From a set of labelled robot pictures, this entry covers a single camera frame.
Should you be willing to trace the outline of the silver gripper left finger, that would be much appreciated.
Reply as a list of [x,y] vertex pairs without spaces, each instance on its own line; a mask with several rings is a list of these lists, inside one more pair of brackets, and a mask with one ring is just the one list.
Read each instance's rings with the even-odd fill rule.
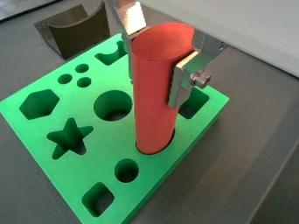
[[124,48],[128,54],[128,75],[129,79],[133,79],[132,42],[137,35],[148,29],[143,7],[136,0],[107,0],[107,5],[121,32]]

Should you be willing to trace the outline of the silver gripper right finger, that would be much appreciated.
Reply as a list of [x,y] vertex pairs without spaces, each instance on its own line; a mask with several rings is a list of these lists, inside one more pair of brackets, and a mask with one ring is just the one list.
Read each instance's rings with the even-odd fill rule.
[[215,60],[227,48],[227,43],[207,33],[195,30],[192,35],[192,50],[173,66],[172,85],[168,105],[177,109],[188,100],[192,88],[205,88],[211,75],[204,71],[205,66]]

